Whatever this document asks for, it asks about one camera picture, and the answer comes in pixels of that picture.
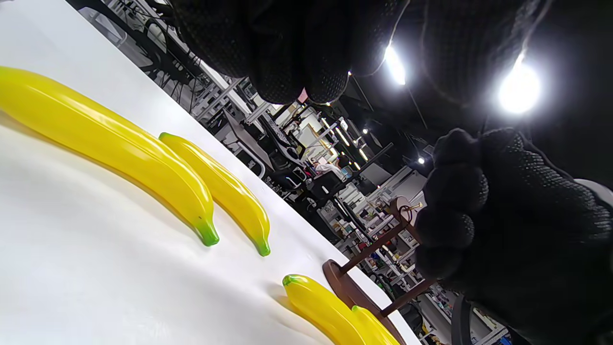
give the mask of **shelf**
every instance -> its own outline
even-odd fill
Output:
[[[494,324],[492,321],[490,321],[490,319],[488,319],[485,315],[481,314],[481,312],[478,309],[473,308],[473,313],[475,313],[475,315],[477,315],[477,317],[480,318],[481,321],[483,321],[483,323],[486,326],[488,326],[488,328],[490,328],[491,330],[498,329],[498,326]]]
[[[449,324],[451,324],[451,319],[449,318],[449,316],[447,316],[447,314],[445,314],[445,312],[444,312],[444,311],[441,309],[441,307],[439,307],[439,306],[438,306],[438,304],[437,304],[436,302],[434,302],[434,299],[432,299],[432,297],[430,296],[430,294],[426,293],[426,294],[425,294],[425,296],[426,296],[426,298],[428,298],[428,300],[429,300],[430,302],[432,302],[432,304],[434,304],[434,308],[435,308],[436,310],[438,310],[438,312],[440,312],[440,313],[441,313],[441,315],[443,316],[443,318],[444,318],[444,319],[445,319],[447,322],[449,322]]]

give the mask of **glove fingertip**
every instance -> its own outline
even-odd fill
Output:
[[[454,274],[462,263],[462,252],[454,248],[416,249],[416,268],[426,279],[445,279]]]
[[[456,128],[437,140],[433,156],[436,168],[457,163],[479,166],[481,148],[479,142],[465,130]]]
[[[435,168],[424,186],[426,203],[472,214],[483,208],[489,194],[480,168],[454,164]]]
[[[422,244],[429,248],[465,249],[473,242],[473,220],[449,209],[426,207],[417,213],[415,229]]]

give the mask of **cable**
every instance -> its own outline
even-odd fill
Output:
[[[424,124],[425,129],[428,129],[428,125],[426,125],[425,120],[424,120],[424,116],[421,114],[421,110],[419,110],[419,106],[417,106],[417,102],[415,102],[415,98],[413,97],[413,92],[411,92],[411,88],[410,87],[406,87],[407,90],[409,90],[409,95],[411,96],[411,99],[413,100],[413,104],[415,104],[415,109],[417,109],[417,113],[419,114],[419,118],[422,119],[422,123]]]

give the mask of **wooden banana stand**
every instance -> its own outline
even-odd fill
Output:
[[[360,307],[368,309],[370,312],[375,315],[379,321],[390,331],[390,333],[398,340],[401,345],[405,345],[406,343],[400,336],[400,333],[394,327],[392,322],[387,318],[389,314],[407,304],[415,297],[417,297],[420,293],[426,291],[434,281],[424,280],[420,282],[418,285],[415,285],[409,292],[402,295],[400,298],[393,301],[390,305],[385,307],[384,309],[379,308],[375,302],[373,302],[370,297],[356,284],[356,282],[351,279],[351,277],[347,274],[349,270],[355,267],[362,260],[370,256],[377,249],[381,248],[385,243],[390,241],[392,238],[396,237],[402,230],[408,230],[413,238],[417,242],[421,242],[415,228],[410,224],[410,213],[411,210],[415,207],[409,207],[408,200],[404,196],[400,196],[392,201],[390,205],[392,209],[392,214],[399,221],[394,229],[388,231],[386,234],[381,236],[377,241],[375,241],[370,246],[366,247],[359,255],[353,257],[347,264],[341,266],[336,263],[334,260],[330,259],[326,261],[323,265],[324,275],[328,280],[328,283],[332,287],[332,290],[337,294],[337,296],[350,308],[358,305]]]

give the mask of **banana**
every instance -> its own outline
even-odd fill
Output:
[[[309,277],[290,274],[283,278],[290,303],[301,316],[336,345],[371,345],[368,334],[351,310],[334,293]]]
[[[240,225],[257,252],[263,257],[270,254],[270,222],[253,193],[194,143],[169,133],[160,134],[159,139],[194,168],[209,187],[213,200]]]
[[[206,246],[219,241],[213,200],[198,173],[135,124],[54,80],[6,67],[0,67],[0,109],[142,187]]]
[[[351,308],[353,314],[362,323],[362,329],[371,334],[373,344],[377,345],[400,345],[379,320],[368,309],[360,306]]]

